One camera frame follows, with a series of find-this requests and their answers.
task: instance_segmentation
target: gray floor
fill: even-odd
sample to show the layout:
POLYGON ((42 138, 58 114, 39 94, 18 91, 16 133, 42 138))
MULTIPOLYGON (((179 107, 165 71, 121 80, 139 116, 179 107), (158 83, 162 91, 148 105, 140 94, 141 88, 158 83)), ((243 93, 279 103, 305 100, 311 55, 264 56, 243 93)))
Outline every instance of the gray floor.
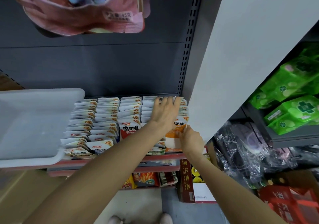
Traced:
POLYGON ((182 203, 173 188, 162 189, 162 208, 171 215, 174 224, 226 224, 218 204, 182 203))

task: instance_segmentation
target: hand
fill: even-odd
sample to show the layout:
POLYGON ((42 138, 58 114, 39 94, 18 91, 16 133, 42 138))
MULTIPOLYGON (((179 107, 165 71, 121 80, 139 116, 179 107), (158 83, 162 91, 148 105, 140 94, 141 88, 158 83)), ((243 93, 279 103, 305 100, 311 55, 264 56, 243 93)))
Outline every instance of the hand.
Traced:
POLYGON ((189 161, 203 156, 205 143, 199 132, 195 132, 189 125, 186 125, 183 133, 179 132, 178 136, 181 148, 189 161))
POLYGON ((163 136, 175 129, 174 120, 178 115, 181 98, 176 97, 173 103, 173 97, 164 97, 160 103, 160 98, 156 98, 150 122, 156 123, 163 130, 163 136))

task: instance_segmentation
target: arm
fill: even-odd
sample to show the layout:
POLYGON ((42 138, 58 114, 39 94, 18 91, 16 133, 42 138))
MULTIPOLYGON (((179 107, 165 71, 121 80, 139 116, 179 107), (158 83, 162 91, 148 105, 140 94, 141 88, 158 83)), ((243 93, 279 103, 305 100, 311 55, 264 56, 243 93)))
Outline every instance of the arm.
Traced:
POLYGON ((151 120, 139 131, 83 166, 54 190, 24 224, 94 223, 147 152, 174 129, 180 99, 155 100, 151 120))
POLYGON ((287 224, 257 196, 203 156, 205 143, 198 132, 187 125, 180 139, 187 159, 201 174, 231 224, 287 224))

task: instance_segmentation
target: white plastic tray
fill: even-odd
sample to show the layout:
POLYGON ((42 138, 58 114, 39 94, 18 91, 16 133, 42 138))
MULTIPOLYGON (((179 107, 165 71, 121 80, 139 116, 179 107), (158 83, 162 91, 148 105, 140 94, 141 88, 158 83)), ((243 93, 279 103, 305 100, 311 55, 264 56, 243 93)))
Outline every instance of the white plastic tray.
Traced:
POLYGON ((60 139, 82 89, 0 92, 0 168, 50 165, 64 155, 60 139))

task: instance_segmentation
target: shoe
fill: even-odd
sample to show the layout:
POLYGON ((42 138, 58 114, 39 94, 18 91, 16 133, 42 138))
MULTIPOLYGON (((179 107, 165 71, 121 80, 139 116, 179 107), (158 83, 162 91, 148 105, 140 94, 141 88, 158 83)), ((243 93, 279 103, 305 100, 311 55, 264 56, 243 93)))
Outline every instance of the shoe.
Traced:
POLYGON ((163 213, 160 217, 160 224, 173 224, 173 219, 170 214, 163 213))
POLYGON ((124 224, 124 222, 118 216, 112 216, 107 224, 124 224))

